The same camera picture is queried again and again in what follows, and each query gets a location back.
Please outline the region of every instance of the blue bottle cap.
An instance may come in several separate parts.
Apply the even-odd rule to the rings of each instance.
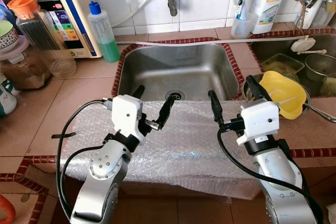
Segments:
[[[91,14],[93,15],[97,15],[101,13],[101,9],[100,9],[98,2],[91,0],[91,3],[89,4],[89,8],[90,8]]]

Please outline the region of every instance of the bowl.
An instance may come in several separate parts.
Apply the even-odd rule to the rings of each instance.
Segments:
[[[0,20],[0,52],[7,52],[15,47],[19,35],[11,22]]]
[[[260,82],[261,80],[262,80],[262,77],[264,76],[264,73],[257,73],[257,74],[252,74],[252,76],[256,79],[256,81],[257,82]],[[306,92],[306,101],[305,101],[305,103],[307,103],[307,104],[309,104],[310,105],[310,94],[309,94],[309,92],[307,91],[307,88],[306,87],[304,87],[304,86],[302,86],[303,87],[303,89],[305,90],[305,92]],[[253,95],[252,95],[252,92],[251,92],[251,89],[249,88],[249,86],[248,86],[248,84],[247,84],[247,82],[246,82],[246,80],[243,82],[243,84],[241,85],[241,92],[242,92],[242,95],[243,95],[243,97],[244,97],[244,99],[246,100],[246,101],[251,101],[251,99],[253,98]],[[303,115],[303,114],[305,114],[306,112],[307,112],[307,110],[308,110],[308,108],[305,106],[305,105],[303,105],[302,106],[302,113],[301,113],[301,115]]]
[[[336,58],[322,54],[309,55],[304,64],[309,80],[322,81],[327,75],[335,73]]]

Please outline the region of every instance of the double sink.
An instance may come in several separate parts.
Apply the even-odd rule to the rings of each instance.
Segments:
[[[316,40],[311,50],[326,49],[329,55],[336,56],[336,34],[311,37]],[[253,42],[251,47],[259,62],[283,53],[304,63],[308,54],[292,52],[294,42]],[[322,83],[307,79],[304,68],[297,76],[311,96],[319,95]],[[172,93],[181,100],[206,101],[210,89],[220,100],[229,100],[239,91],[229,57],[219,44],[140,47],[131,51],[124,60],[118,94],[131,94],[141,84],[145,86],[143,101],[164,101]]]

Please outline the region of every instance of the kitchen counter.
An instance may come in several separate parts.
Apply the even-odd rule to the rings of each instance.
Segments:
[[[290,30],[285,23],[275,24],[274,31]],[[116,36],[118,41],[156,41],[198,37],[230,39],[230,27],[163,34]],[[245,78],[259,73],[259,65],[246,43],[229,44]],[[120,45],[124,50],[128,45]],[[0,118],[0,173],[14,173],[24,156],[56,154],[59,134],[73,111],[83,103],[110,97],[118,63],[101,59],[78,59],[77,72],[66,79],[52,78],[39,90],[17,92],[18,105],[13,113]],[[336,98],[315,98],[312,105],[335,115]],[[312,111],[294,121],[280,120],[276,138],[285,138],[291,149],[335,148],[336,124],[327,122]],[[336,166],[336,157],[296,158],[301,167]],[[55,164],[36,164],[46,172]]]

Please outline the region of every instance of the spray bottle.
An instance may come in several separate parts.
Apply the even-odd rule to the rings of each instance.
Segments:
[[[120,54],[107,12],[101,10],[99,3],[94,1],[91,1],[89,8],[91,13],[88,15],[88,19],[104,59],[108,62],[118,61]]]

